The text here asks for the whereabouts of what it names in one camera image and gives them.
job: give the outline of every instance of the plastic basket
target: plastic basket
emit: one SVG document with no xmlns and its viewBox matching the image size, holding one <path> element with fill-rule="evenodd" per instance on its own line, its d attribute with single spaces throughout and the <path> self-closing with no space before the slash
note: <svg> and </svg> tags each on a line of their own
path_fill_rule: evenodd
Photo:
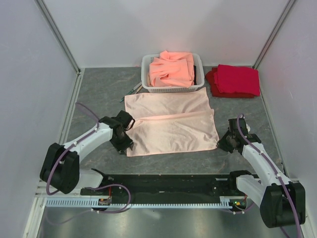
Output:
<svg viewBox="0 0 317 238">
<path fill-rule="evenodd" d="M 159 54 L 147 55 L 142 59 L 142 69 L 141 69 L 141 81 L 142 86 L 147 89 L 150 93 L 184 93 L 184 92 L 194 92 L 198 88 L 202 87 L 205 83 L 205 75 L 202 61 L 198 54 L 193 53 L 194 65 L 196 66 L 196 83 L 197 85 L 190 86 L 189 88 L 179 87 L 179 86 L 166 86 L 166 87 L 151 87 L 148 86 L 147 76 L 150 71 L 150 63 L 153 62 L 155 57 L 159 57 Z"/>
</svg>

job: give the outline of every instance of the beige cloth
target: beige cloth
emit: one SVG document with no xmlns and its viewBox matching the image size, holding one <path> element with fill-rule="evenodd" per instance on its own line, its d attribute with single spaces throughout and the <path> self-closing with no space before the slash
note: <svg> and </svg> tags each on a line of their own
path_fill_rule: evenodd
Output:
<svg viewBox="0 0 317 238">
<path fill-rule="evenodd" d="M 125 96 L 125 110 L 136 120 L 127 131 L 134 141 L 127 156 L 212 150 L 219 140 L 206 88 L 192 93 Z"/>
</svg>

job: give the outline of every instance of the folded red towel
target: folded red towel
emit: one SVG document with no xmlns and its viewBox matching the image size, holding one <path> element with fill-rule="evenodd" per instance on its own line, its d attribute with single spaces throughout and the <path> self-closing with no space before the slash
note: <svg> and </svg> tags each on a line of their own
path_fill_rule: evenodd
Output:
<svg viewBox="0 0 317 238">
<path fill-rule="evenodd" d="M 217 86 L 214 83 L 214 73 L 217 74 L 217 67 L 212 68 L 211 71 L 209 71 L 205 78 L 208 81 L 208 83 L 211 86 L 211 93 L 214 97 L 218 98 L 254 98 L 253 94 L 249 93 L 220 93 Z"/>
<path fill-rule="evenodd" d="M 220 93 L 250 93 L 260 95 L 259 72 L 248 67 L 218 65 L 214 79 Z"/>
</svg>

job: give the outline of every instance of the robotic arm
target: robotic arm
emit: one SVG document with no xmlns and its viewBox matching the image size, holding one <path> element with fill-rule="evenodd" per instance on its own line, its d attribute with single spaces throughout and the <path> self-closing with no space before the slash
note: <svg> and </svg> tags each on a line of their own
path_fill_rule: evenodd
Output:
<svg viewBox="0 0 317 238">
<path fill-rule="evenodd" d="M 218 147 L 230 153 L 238 150 L 252 165 L 260 180 L 255 179 L 248 171 L 235 171 L 230 173 L 231 186 L 253 200 L 260 208 L 265 225 L 273 228 L 295 223 L 290 201 L 281 184 L 283 182 L 296 208 L 299 223 L 303 224 L 306 218 L 304 187 L 299 182 L 292 182 L 280 171 L 266 153 L 258 136 L 248 133 L 244 118 L 239 118 L 239 126 L 240 128 L 237 119 L 230 119 L 228 131 L 218 142 Z"/>
<path fill-rule="evenodd" d="M 65 194 L 75 188 L 98 187 L 103 175 L 96 170 L 82 170 L 79 164 L 90 152 L 107 141 L 111 142 L 119 154 L 123 154 L 127 148 L 132 148 L 133 141 L 125 132 L 133 127 L 134 122 L 135 120 L 127 112 L 120 111 L 116 117 L 100 119 L 99 128 L 94 126 L 80 137 L 63 145 L 52 144 L 46 154 L 40 178 L 47 182 L 60 155 L 73 145 L 58 164 L 51 185 Z M 80 141 L 80 138 L 86 137 L 92 131 L 95 133 Z"/>
</svg>

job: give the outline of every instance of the wall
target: wall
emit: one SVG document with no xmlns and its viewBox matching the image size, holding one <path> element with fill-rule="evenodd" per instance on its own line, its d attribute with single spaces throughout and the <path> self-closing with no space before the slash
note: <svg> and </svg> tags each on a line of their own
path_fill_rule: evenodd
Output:
<svg viewBox="0 0 317 238">
<path fill-rule="evenodd" d="M 0 32 L 0 231 L 19 238 L 76 74 L 33 0 L 2 0 Z"/>
<path fill-rule="evenodd" d="M 45 0 L 80 67 L 137 66 L 191 51 L 204 65 L 253 65 L 287 0 Z"/>
<path fill-rule="evenodd" d="M 288 174 L 317 222 L 317 1 L 297 1 L 260 65 L 261 84 Z"/>
</svg>

